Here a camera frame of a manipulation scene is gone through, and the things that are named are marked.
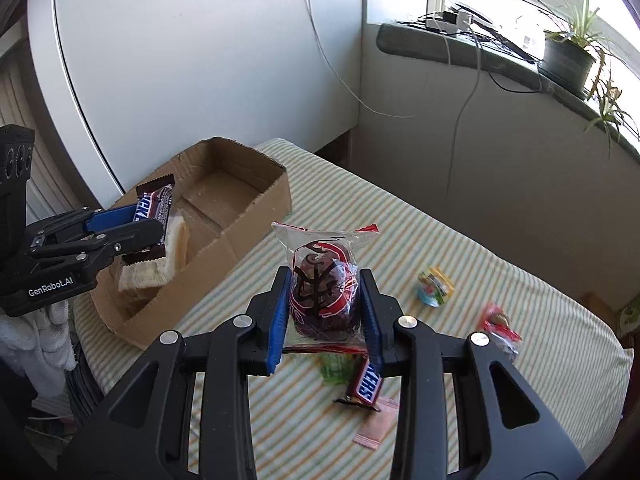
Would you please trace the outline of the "white power strip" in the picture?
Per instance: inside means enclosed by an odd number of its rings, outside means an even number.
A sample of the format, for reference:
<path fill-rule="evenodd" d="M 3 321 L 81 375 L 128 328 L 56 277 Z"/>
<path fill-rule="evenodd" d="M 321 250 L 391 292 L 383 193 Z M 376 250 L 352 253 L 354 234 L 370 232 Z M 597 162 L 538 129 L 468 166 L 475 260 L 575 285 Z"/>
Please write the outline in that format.
<path fill-rule="evenodd" d="M 442 11 L 428 14 L 424 26 L 431 32 L 446 36 L 458 36 L 472 30 L 472 14 L 465 10 Z"/>

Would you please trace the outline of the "Snickers bar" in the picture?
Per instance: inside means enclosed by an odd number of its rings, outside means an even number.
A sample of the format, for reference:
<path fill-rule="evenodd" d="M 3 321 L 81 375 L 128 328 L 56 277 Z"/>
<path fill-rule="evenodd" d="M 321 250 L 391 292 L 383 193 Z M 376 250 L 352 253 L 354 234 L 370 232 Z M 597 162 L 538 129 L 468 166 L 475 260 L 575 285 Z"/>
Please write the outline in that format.
<path fill-rule="evenodd" d="M 383 382 L 383 377 L 378 374 L 370 360 L 363 356 L 355 367 L 344 396 L 334 399 L 333 402 L 377 412 L 376 402 Z"/>
<path fill-rule="evenodd" d="M 166 256 L 165 238 L 174 187 L 175 177 L 173 174 L 165 174 L 136 187 L 137 206 L 132 221 L 155 220 L 162 225 L 163 233 L 160 239 L 151 246 L 123 256 L 122 261 L 126 266 Z"/>

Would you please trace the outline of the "red clear chocolate packet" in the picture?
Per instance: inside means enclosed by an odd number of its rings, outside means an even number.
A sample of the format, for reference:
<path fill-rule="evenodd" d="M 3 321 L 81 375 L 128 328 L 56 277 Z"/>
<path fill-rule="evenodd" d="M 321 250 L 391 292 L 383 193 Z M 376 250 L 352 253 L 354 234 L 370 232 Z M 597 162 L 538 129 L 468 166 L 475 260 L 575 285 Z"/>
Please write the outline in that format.
<path fill-rule="evenodd" d="M 506 357 L 512 363 L 515 362 L 520 354 L 523 338 L 511 327 L 510 318 L 498 304 L 486 304 L 477 329 L 485 332 Z"/>

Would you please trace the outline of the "white cloth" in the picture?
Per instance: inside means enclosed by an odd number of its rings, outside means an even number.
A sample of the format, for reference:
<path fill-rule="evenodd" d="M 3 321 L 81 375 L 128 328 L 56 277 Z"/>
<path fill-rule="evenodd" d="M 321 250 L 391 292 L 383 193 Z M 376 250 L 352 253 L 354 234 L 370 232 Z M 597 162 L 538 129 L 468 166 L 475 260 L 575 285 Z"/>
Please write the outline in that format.
<path fill-rule="evenodd" d="M 76 366 L 69 319 L 67 300 L 18 318 L 1 315 L 2 361 L 45 398 L 63 393 L 65 374 Z"/>

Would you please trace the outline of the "green candy packet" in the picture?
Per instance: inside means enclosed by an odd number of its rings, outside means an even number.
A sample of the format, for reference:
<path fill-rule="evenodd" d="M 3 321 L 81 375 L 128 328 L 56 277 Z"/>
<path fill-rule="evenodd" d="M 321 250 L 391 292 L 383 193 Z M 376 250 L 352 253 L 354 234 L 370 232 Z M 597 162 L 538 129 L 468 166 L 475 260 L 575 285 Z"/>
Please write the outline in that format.
<path fill-rule="evenodd" d="M 320 356 L 320 374 L 329 385 L 348 384 L 354 372 L 355 358 L 346 353 L 323 353 Z"/>

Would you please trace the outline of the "yellow quail egg packet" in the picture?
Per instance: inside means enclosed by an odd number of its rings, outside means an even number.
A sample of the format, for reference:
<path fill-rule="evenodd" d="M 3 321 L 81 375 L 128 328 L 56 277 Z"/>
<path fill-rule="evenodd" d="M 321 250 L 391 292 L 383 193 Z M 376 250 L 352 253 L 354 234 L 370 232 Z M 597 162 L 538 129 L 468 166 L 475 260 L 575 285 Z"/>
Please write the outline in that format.
<path fill-rule="evenodd" d="M 419 274 L 416 293 L 422 304 L 439 308 L 454 294 L 454 283 L 439 266 L 432 266 Z"/>

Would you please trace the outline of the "dark plant pot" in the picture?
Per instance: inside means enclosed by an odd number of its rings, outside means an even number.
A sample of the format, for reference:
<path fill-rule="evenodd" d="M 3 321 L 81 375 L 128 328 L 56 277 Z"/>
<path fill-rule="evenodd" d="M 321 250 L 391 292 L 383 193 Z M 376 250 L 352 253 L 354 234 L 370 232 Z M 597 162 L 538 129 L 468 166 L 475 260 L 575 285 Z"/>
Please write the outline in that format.
<path fill-rule="evenodd" d="M 596 59 L 570 40 L 544 40 L 544 56 L 539 71 L 574 96 L 583 99 L 587 77 Z"/>

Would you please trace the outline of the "cardboard box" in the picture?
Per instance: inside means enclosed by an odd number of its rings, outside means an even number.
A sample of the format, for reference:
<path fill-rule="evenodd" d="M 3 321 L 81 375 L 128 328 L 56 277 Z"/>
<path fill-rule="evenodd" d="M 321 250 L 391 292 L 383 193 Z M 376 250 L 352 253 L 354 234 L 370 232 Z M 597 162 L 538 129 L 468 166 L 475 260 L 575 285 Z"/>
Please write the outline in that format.
<path fill-rule="evenodd" d="M 137 300 L 117 291 L 115 260 L 91 292 L 107 329 L 140 349 L 176 327 L 292 209 L 285 166 L 230 139 L 198 142 L 145 180 L 165 174 L 176 180 L 171 210 L 188 227 L 186 266 L 153 298 Z"/>

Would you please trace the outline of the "bread slices packet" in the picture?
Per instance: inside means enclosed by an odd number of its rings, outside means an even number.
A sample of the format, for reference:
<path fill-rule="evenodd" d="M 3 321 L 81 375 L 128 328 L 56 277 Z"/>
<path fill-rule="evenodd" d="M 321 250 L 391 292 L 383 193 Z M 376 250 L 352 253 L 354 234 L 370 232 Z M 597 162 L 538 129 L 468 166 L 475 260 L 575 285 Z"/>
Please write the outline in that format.
<path fill-rule="evenodd" d="M 117 291 L 134 300 L 152 299 L 185 266 L 189 229 L 183 214 L 172 214 L 165 236 L 165 255 L 131 264 L 123 264 Z"/>

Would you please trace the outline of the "green spider plant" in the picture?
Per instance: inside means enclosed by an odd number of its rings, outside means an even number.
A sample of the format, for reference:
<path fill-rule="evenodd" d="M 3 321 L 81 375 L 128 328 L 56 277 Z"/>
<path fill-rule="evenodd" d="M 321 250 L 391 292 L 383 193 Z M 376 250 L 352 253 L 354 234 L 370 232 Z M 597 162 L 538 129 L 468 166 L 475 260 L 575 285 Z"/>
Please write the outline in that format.
<path fill-rule="evenodd" d="M 534 1 L 554 24 L 544 31 L 538 70 L 572 96 L 596 106 L 587 131 L 602 130 L 608 144 L 623 141 L 624 136 L 630 136 L 629 143 L 637 143 L 639 125 L 620 106 L 623 89 L 613 78 L 616 45 L 598 29 L 599 10 L 590 0 L 562 0 L 557 8 L 544 0 Z"/>

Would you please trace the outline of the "pink sachet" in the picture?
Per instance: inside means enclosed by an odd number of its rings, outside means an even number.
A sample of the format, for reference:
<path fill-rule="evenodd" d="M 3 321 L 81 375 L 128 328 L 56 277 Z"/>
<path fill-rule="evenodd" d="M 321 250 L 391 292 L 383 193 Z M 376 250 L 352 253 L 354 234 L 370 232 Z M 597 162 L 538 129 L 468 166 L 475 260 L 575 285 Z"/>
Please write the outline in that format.
<path fill-rule="evenodd" d="M 387 396 L 380 396 L 374 407 L 375 410 L 367 416 L 352 438 L 352 442 L 369 450 L 378 449 L 397 422 L 399 413 L 399 402 Z"/>

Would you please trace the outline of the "red clear pastry packet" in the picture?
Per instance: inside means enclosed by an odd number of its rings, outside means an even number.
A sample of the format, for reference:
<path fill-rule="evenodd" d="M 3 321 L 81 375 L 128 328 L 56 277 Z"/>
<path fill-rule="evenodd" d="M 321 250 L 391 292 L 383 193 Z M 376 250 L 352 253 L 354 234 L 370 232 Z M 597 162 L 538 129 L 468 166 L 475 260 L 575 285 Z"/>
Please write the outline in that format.
<path fill-rule="evenodd" d="M 272 229 L 291 271 L 284 351 L 365 354 L 357 252 L 378 237 L 378 227 L 322 231 L 274 222 Z"/>

